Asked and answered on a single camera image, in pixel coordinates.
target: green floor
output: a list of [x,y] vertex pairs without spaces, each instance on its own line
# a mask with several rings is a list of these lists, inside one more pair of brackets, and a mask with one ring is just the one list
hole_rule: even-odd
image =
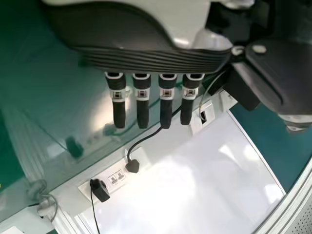
[[288,192],[312,155],[312,129],[289,134],[283,121],[264,105],[248,112],[238,104],[231,111]]
[[23,176],[0,110],[0,192]]

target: glass panel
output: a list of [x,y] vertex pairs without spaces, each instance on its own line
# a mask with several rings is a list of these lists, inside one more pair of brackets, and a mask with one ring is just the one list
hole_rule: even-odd
[[[49,192],[144,132],[136,123],[133,90],[126,127],[115,128],[103,73],[53,35],[36,2],[0,1],[0,221],[32,204],[34,187]],[[174,109],[181,90],[180,77]],[[160,112],[157,74],[150,110],[152,127]]]
[[[142,147],[153,145],[152,138]],[[100,233],[250,234],[283,198],[228,114],[169,155],[150,155],[149,170],[95,204]],[[78,217],[97,233],[91,206]]]

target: silver screw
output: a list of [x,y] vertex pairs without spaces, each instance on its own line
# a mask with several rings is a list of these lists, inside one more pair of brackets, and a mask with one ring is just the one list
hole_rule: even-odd
[[264,45],[253,45],[252,48],[257,54],[265,54],[267,52],[267,48]]
[[244,52],[244,49],[245,49],[244,46],[238,45],[238,46],[232,47],[231,52],[234,56],[239,56]]

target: robotic arm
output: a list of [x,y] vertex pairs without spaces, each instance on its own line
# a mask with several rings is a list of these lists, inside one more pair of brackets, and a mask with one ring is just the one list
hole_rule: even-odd
[[312,124],[311,0],[42,0],[41,8],[56,35],[106,73],[185,74],[182,124],[203,74],[224,66],[222,86],[247,109],[260,100],[293,132]]

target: wall outlet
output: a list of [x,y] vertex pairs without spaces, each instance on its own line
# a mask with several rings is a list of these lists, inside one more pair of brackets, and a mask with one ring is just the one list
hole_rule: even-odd
[[222,102],[223,112],[231,109],[235,104],[237,104],[236,99],[225,90],[223,90],[219,95]]
[[193,135],[206,127],[215,119],[214,106],[211,100],[204,103],[199,113],[199,108],[193,111],[190,123]]
[[[143,148],[139,147],[138,149],[132,151],[131,158],[135,158],[140,162],[140,170],[137,174],[130,173],[126,170],[126,158],[118,161],[111,167],[107,168],[105,171],[97,174],[93,178],[90,179],[99,179],[103,180],[108,193],[112,195],[113,192],[124,186],[125,184],[129,183],[131,180],[135,179],[139,174],[146,171],[148,168],[151,167],[148,157],[145,154]],[[84,182],[78,188],[85,195],[89,200],[90,198],[90,179],[87,182]]]

